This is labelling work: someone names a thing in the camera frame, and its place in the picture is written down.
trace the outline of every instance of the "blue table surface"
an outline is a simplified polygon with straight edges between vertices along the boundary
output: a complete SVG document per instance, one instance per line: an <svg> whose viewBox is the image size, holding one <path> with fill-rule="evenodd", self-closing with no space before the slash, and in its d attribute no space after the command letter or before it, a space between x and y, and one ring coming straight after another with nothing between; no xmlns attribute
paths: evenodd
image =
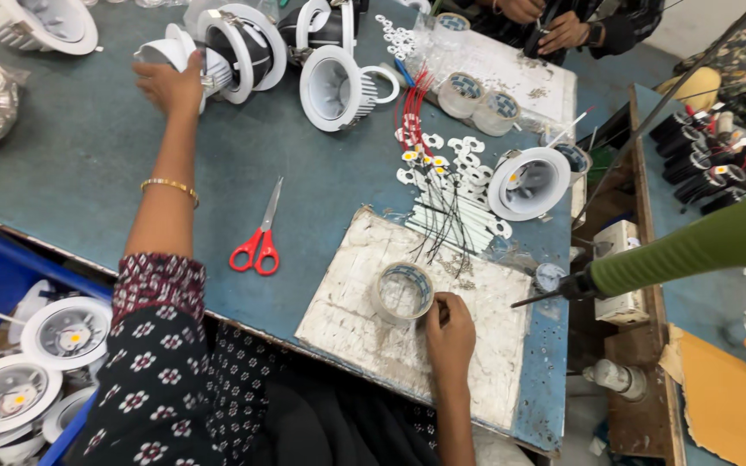
<svg viewBox="0 0 746 466"><path fill-rule="evenodd" d="M293 0L282 15L301 4ZM133 85L132 54L144 42L162 38L168 23L182 23L184 8L100 2L90 11L102 52L69 57L0 44L0 63L31 71L19 119L0 143L0 222L116 270L140 199L139 184L149 177L164 126ZM392 63L377 14L394 27L414 25L415 11L395 2L371 2L360 21L360 66ZM360 205L407 212L414 202L410 188L395 176L404 163L393 137L394 104L380 105L347 131L321 132L304 115L298 76L297 69L288 68L274 89L255 92L239 106L210 101L201 117L196 156L201 207L194 243L195 258L207 267L206 307L291 344L297 344L295 329ZM428 133L484 141L482 160L492 166L493 154L536 145L534 134L512 131L491 138L430 105L422 117ZM450 150L443 155L452 159ZM284 176L273 224L278 271L270 277L236 273L227 264L229 255L259 226L278 175ZM513 225L523 251L565 270L569 201L567 193L552 209L554 220ZM565 302L534 306L520 401L508 431L546 452L560 448L563 433L567 322Z"/></svg>
<svg viewBox="0 0 746 466"><path fill-rule="evenodd" d="M639 120L643 121L661 101L661 96L639 85L635 86L635 91ZM683 109L684 105L680 102L669 101L654 121L659 123L672 112ZM654 127L655 124L650 124L649 129ZM658 155L656 144L648 134L644 133L642 140L652 222L658 239L698 220L701 214L697 207L680 214L681 203L672 196L675 189L661 178L664 159ZM664 283L662 292L667 307L667 321L746 362L746 349L730 344L724 337L727 324L741 318L746 309L746 276L742 275L741 269L721 270ZM695 446L686 429L684 431L689 464L731 464Z"/></svg>

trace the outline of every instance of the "red scissors handle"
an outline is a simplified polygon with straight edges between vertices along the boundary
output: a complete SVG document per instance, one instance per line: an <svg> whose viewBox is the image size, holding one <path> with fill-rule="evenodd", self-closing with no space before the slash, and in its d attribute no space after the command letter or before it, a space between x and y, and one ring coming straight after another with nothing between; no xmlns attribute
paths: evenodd
<svg viewBox="0 0 746 466"><path fill-rule="evenodd" d="M247 270L250 267L252 267L252 259L254 259L255 251L258 250L258 243L261 241L261 235L263 234L264 234L264 231L261 228L258 228L257 230L255 230L255 234L251 238L249 238L248 241L246 241L245 243L243 243L243 245L238 246L234 251L232 251L232 255L229 256L229 266L232 269L237 270L238 272L243 272L244 270ZM234 264L234 257L240 253L247 254L249 258L246 259L246 264L238 266Z"/></svg>
<svg viewBox="0 0 746 466"><path fill-rule="evenodd" d="M264 263L264 257L270 257L275 262L272 270L264 270L261 264ZM261 250L258 253L258 259L255 260L255 271L260 275L271 275L278 269L278 252L275 250L275 246L272 244L272 230L264 231L264 244L261 245Z"/></svg>

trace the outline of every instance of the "cardboard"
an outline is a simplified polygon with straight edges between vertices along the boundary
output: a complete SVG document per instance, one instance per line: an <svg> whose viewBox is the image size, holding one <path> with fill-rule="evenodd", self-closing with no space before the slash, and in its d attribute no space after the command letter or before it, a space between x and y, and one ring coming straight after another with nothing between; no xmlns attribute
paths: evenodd
<svg viewBox="0 0 746 466"><path fill-rule="evenodd" d="M746 466L746 362L670 324L659 364L684 389L695 444Z"/></svg>

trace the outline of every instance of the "scissors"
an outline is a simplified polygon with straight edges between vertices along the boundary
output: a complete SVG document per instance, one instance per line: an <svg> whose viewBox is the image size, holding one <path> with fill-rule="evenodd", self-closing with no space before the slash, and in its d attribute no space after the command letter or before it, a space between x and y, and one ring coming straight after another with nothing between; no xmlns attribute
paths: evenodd
<svg viewBox="0 0 746 466"><path fill-rule="evenodd" d="M249 269L250 267L255 268L255 271L258 272L259 275L271 275L275 273L275 270L278 269L278 251L275 250L275 247L272 244L272 219L275 217L275 207L278 206L278 196L281 194L281 183L284 181L283 176L278 177L278 183L275 184L275 189L272 191L272 196L269 198L269 205L267 205L267 211L264 213L264 221L261 222L261 226L258 227L257 230L255 230L255 234L243 245L238 246L234 251L232 251L232 255L229 256L229 266L238 271L243 272L244 270ZM261 246L261 250L258 253L258 259L252 262L252 259L254 259L255 256L255 250L258 249L258 243L261 241L261 237L264 237L264 244ZM245 253L249 256L249 259L246 259L246 264L244 265L235 265L234 264L234 257L237 256L240 253ZM261 263L264 261L264 257L270 257L275 262L275 266L272 268L272 270L264 270L261 268Z"/></svg>

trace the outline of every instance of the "bracelet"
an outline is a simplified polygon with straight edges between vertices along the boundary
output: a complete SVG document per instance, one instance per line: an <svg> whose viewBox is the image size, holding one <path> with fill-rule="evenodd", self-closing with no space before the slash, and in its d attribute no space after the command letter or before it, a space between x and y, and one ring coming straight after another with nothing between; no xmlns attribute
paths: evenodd
<svg viewBox="0 0 746 466"><path fill-rule="evenodd" d="M146 186L150 184L164 184L166 186L176 187L195 200L195 208L201 205L201 200L197 197L197 193L195 192L195 190L190 189L189 186L186 186L183 183L173 182L172 180L167 180L166 178L149 178L148 180L142 182L142 184L140 185L140 191L145 192Z"/></svg>

